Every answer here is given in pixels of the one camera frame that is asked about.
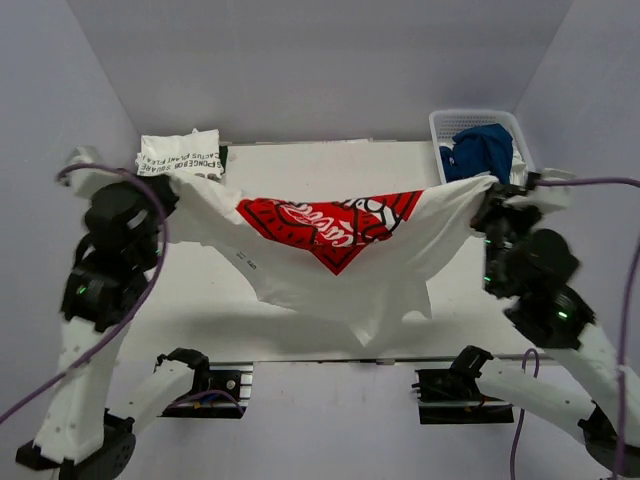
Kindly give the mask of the white red print t shirt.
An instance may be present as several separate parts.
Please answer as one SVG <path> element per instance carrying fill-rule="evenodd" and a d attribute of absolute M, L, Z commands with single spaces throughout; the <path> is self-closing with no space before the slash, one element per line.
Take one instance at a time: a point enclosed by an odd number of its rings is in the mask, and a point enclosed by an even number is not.
<path fill-rule="evenodd" d="M 362 344 L 410 313 L 430 317 L 428 281 L 470 237 L 491 176 L 328 202 L 250 197 L 191 174 L 177 195 L 173 242 L 216 249 L 258 300 L 342 322 Z"/>

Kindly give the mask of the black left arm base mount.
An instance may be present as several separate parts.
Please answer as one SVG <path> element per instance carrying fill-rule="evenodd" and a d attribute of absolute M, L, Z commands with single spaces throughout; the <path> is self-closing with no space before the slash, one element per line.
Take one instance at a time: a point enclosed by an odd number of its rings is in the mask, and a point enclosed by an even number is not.
<path fill-rule="evenodd" d="M 197 350 L 177 348 L 159 355 L 154 371 L 169 361 L 184 363 L 194 375 L 191 389 L 170 404 L 161 417 L 240 420 L 244 416 L 251 396 L 252 364 L 212 363 Z"/>

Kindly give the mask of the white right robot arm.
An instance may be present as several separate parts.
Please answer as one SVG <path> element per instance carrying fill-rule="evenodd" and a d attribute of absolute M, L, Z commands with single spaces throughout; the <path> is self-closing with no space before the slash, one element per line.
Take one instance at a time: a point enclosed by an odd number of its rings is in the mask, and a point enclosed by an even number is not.
<path fill-rule="evenodd" d="M 449 372 L 453 390 L 501 399 L 563 430 L 610 471 L 639 476 L 639 377 L 613 347 L 595 313 L 569 281 L 580 266 L 565 239 L 538 229 L 546 208 L 564 207 L 562 181 L 493 185 L 471 226 L 485 236 L 485 290 L 513 304 L 504 314 L 535 347 L 562 365 L 586 391 L 574 395 L 467 346 Z"/>

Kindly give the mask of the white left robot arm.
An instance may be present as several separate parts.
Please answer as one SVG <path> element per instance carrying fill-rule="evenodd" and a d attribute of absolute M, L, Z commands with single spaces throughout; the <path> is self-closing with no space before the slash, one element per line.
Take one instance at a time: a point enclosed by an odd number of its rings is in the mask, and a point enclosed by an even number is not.
<path fill-rule="evenodd" d="M 116 358 L 130 322 L 155 284 L 147 271 L 163 263 L 162 226 L 177 201 L 165 180 L 100 188 L 85 214 L 62 298 L 62 352 L 51 404 L 35 438 L 16 461 L 57 479 L 115 479 L 131 459 L 136 436 L 183 397 L 211 387 L 206 357 L 178 348 L 158 358 L 153 374 L 119 407 L 106 407 Z"/>

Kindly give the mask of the blue t shirt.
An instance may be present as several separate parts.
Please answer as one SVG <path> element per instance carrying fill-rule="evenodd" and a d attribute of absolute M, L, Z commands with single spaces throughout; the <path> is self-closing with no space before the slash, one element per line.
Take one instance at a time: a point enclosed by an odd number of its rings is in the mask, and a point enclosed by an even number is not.
<path fill-rule="evenodd" d="M 513 137 L 502 125 L 494 123 L 463 130 L 452 142 L 452 147 L 439 147 L 447 182 L 489 174 L 502 184 L 510 183 Z"/>

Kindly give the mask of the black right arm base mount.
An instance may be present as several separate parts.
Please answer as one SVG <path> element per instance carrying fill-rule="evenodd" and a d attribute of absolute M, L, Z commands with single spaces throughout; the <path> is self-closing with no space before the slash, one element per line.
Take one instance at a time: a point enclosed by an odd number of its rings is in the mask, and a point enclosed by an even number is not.
<path fill-rule="evenodd" d="M 421 425 L 512 424 L 513 407 L 484 395 L 476 381 L 481 368 L 494 356 L 486 350 L 467 346 L 446 368 L 415 371 L 411 385 L 417 396 Z"/>

